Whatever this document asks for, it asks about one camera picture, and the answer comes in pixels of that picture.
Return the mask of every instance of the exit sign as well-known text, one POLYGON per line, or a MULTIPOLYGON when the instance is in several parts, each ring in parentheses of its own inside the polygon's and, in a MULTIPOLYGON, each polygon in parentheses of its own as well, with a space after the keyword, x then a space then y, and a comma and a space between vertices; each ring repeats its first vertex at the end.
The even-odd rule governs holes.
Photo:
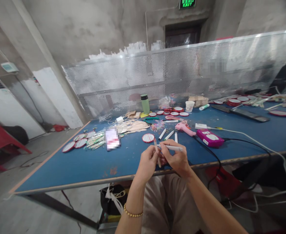
POLYGON ((195 7, 196 0, 180 0, 180 10, 195 7))

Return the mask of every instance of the green water bottle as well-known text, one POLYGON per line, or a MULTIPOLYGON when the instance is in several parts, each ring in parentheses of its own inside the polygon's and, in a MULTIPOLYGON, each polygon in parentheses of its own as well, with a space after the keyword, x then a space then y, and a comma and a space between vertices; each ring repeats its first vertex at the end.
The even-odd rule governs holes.
POLYGON ((144 114, 149 114, 150 112, 150 105, 149 105, 149 98, 147 97, 147 94, 141 95, 141 102, 143 107, 144 114))

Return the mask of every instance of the table edge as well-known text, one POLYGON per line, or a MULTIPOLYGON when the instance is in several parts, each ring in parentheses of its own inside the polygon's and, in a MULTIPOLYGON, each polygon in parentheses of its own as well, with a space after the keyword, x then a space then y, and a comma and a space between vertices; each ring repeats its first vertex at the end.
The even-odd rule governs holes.
POLYGON ((72 139, 75 135, 77 135, 84 127, 86 127, 89 122, 87 122, 84 126, 82 126, 74 135, 72 135, 70 138, 68 138, 67 141, 65 141, 64 144, 62 144, 56 151, 54 151, 49 157, 47 157, 42 163, 39 164, 31 173, 29 173, 26 177, 24 177, 18 184, 16 184, 10 191, 9 194, 15 194, 15 191, 26 181, 28 180, 40 167, 42 167, 50 158, 52 158, 53 155, 55 155, 65 144, 67 144, 70 139, 72 139))
MULTIPOLYGON (((282 155, 285 155, 286 150, 281 151, 279 153, 282 155)), ((247 157, 242 157, 242 158, 226 159, 226 160, 222 160, 221 163, 222 164, 229 164, 229 163, 233 163, 233 162, 242 162, 242 161, 247 161, 250 159, 265 158, 265 157, 268 157, 268 154, 265 153, 265 154, 258 154, 258 155, 247 156, 247 157)), ((199 167, 204 167, 204 166, 208 166, 208 165, 210 165, 210 166, 218 165, 218 161, 191 165, 191 168, 194 169, 197 167, 199 168, 199 167)), ((153 176, 160 176, 160 175, 170 174, 170 173, 174 173, 174 172, 175 171, 173 169, 158 170, 158 171, 154 172, 153 176)), ((12 192, 10 191, 10 193, 15 194, 15 195, 24 196, 24 195, 29 195, 32 193, 52 192, 52 191, 58 191, 58 190, 62 190, 62 189, 72 189, 72 188, 74 189, 74 188, 80 188, 80 187, 91 186, 91 185, 99 185, 99 184, 105 184, 105 183, 110 183, 110 182, 117 182, 117 181, 122 181, 122 180, 134 178, 134 176, 135 175, 125 175, 125 176, 118 176, 118 177, 112 177, 112 178, 106 178, 106 179, 89 180, 89 181, 84 181, 84 182, 79 182, 79 183, 58 185, 58 186, 52 186, 52 187, 40 188, 40 189, 25 190, 25 191, 20 191, 20 192, 12 191, 13 190, 12 189, 11 190, 12 192)))

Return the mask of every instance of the beige pants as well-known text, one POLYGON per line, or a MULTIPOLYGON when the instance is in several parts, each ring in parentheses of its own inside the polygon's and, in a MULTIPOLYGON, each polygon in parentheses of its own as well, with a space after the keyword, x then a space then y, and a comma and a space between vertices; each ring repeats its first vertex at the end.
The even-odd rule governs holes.
POLYGON ((176 174, 152 177, 145 187, 142 234, 169 233, 165 193, 174 215, 171 233, 209 233, 185 181, 176 174))

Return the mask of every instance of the blue table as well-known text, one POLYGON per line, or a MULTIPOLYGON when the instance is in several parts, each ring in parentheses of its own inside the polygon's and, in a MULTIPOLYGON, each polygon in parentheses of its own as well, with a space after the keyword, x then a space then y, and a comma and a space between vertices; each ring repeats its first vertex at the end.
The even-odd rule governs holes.
MULTIPOLYGON (((266 103, 265 105, 266 107, 270 107, 275 104, 276 103, 266 103)), ((222 127, 228 130, 244 132, 265 146, 279 151, 282 154, 286 154, 286 117, 270 115, 264 109, 257 107, 247 106, 240 108, 269 117, 271 120, 265 123, 259 123, 211 107, 203 111, 193 109, 193 112, 188 117, 185 117, 185 119, 188 120, 188 124, 191 127, 195 123, 203 123, 210 127, 222 127)), ((171 123, 167 128, 174 130, 175 124, 176 123, 171 123)), ((81 128, 77 134, 82 133, 86 129, 92 131, 94 127, 97 127, 97 130, 101 130, 108 126, 106 122, 99 123, 98 120, 91 121, 81 128)), ((251 141, 242 134, 221 130, 212 131, 220 137, 239 138, 251 141)), ((154 133, 148 129, 147 131, 128 134, 121 138, 121 147, 112 151, 107 151, 106 148, 102 146, 96 150, 81 148, 73 149, 68 153, 62 153, 61 149, 67 144, 67 142, 65 142, 63 146, 14 187, 11 192, 48 205, 62 212, 66 210, 66 208, 62 206, 52 207, 53 203, 55 206, 55 203, 60 202, 46 195, 46 192, 132 179, 136 173, 141 152, 152 144, 144 143, 142 136, 146 133, 153 133, 158 139, 161 132, 162 131, 158 131, 154 133)), ((186 133, 178 132, 178 140, 180 144, 186 146, 188 160, 192 167, 218 164, 216 159, 205 148, 186 133)), ((228 141, 219 149, 211 148, 211 150, 219 157, 222 163, 267 157, 267 154, 262 149, 245 142, 228 141)), ((156 166, 154 175, 173 172, 169 165, 165 165, 163 168, 156 166)), ((83 222, 81 219, 83 219, 84 216, 77 217, 78 214, 73 216, 66 215, 83 222)), ((96 227, 95 223, 90 223, 89 221, 85 221, 84 223, 91 227, 96 227)))

